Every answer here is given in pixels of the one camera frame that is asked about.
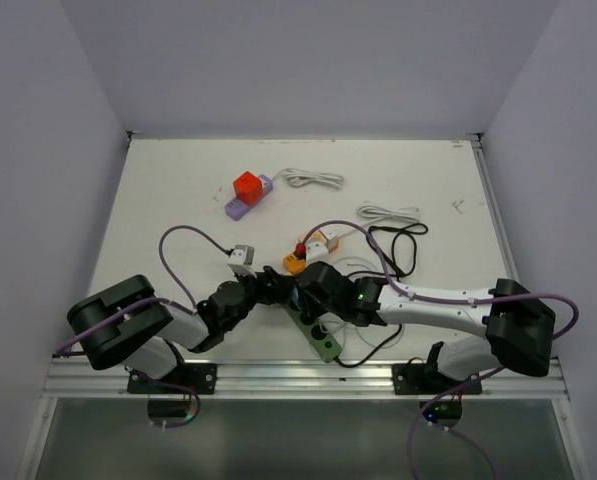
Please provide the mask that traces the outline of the light blue usb charger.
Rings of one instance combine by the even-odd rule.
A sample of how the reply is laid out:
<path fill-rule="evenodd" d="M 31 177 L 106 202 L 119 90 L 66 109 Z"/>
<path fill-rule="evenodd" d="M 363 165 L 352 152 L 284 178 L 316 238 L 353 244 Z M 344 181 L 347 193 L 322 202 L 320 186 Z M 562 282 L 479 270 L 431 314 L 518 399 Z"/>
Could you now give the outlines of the light blue usb charger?
<path fill-rule="evenodd" d="M 300 294 L 297 289 L 294 289 L 291 294 L 291 305 L 295 310 L 301 309 Z"/>

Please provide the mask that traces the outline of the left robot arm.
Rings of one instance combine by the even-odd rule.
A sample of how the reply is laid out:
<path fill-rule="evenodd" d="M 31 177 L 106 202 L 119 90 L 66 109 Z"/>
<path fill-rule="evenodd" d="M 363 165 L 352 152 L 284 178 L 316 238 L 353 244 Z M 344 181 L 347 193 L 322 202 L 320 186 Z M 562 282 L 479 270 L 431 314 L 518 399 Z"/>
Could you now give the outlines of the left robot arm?
<path fill-rule="evenodd" d="M 293 277 L 265 266 L 222 283 L 192 311 L 157 296 L 146 276 L 134 275 L 71 307 L 67 322 L 74 338 L 58 353 L 80 344 L 93 369 L 131 365 L 163 392 L 175 392 L 185 383 L 186 369 L 170 342 L 204 353 L 222 343 L 256 305 L 288 303 L 295 285 Z"/>

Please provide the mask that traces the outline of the green power strip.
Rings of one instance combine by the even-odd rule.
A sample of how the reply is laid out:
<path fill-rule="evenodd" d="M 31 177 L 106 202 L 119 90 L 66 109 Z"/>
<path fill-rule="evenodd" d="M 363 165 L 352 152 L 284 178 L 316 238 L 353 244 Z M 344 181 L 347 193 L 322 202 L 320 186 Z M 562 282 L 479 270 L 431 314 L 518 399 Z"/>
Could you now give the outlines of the green power strip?
<path fill-rule="evenodd" d="M 286 304 L 283 309 L 313 348 L 316 355 L 324 363 L 334 362 L 341 354 L 342 346 L 330 331 L 326 330 L 316 317 L 301 311 L 293 304 Z"/>

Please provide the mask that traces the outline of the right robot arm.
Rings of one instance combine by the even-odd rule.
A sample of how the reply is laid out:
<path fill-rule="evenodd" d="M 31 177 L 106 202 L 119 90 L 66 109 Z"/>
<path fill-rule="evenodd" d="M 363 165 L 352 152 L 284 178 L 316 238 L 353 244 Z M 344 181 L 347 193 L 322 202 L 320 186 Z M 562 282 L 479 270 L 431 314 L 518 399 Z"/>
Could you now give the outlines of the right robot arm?
<path fill-rule="evenodd" d="M 333 314 L 357 327 L 422 325 L 464 333 L 432 348 L 423 379 L 446 392 L 485 370 L 506 368 L 529 377 L 549 372 L 555 313 L 519 283 L 497 280 L 490 289 L 435 290 L 378 277 L 351 280 L 316 262 L 296 280 L 308 313 Z"/>

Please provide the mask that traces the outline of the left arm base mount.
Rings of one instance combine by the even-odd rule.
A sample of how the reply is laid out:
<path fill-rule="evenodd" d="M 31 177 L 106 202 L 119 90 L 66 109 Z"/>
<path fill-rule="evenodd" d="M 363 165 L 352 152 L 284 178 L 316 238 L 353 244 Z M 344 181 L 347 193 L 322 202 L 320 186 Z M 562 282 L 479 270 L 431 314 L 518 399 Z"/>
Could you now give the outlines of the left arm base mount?
<path fill-rule="evenodd" d="M 175 367 L 161 379 L 149 380 L 144 374 L 131 371 L 127 392 L 139 395 L 187 394 L 213 395 L 217 380 L 217 366 L 213 363 L 185 363 Z"/>

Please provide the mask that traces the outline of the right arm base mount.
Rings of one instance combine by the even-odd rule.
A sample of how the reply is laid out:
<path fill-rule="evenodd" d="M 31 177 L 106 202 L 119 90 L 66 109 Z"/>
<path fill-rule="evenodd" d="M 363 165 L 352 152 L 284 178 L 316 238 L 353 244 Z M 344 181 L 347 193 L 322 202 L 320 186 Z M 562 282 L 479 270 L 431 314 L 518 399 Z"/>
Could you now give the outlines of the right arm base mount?
<path fill-rule="evenodd" d="M 396 395 L 437 395 L 461 386 L 459 393 L 479 395 L 482 393 L 480 380 L 467 377 L 453 380 L 438 371 L 438 357 L 444 342 L 432 345 L 427 359 L 416 363 L 413 359 L 391 366 L 391 378 Z"/>

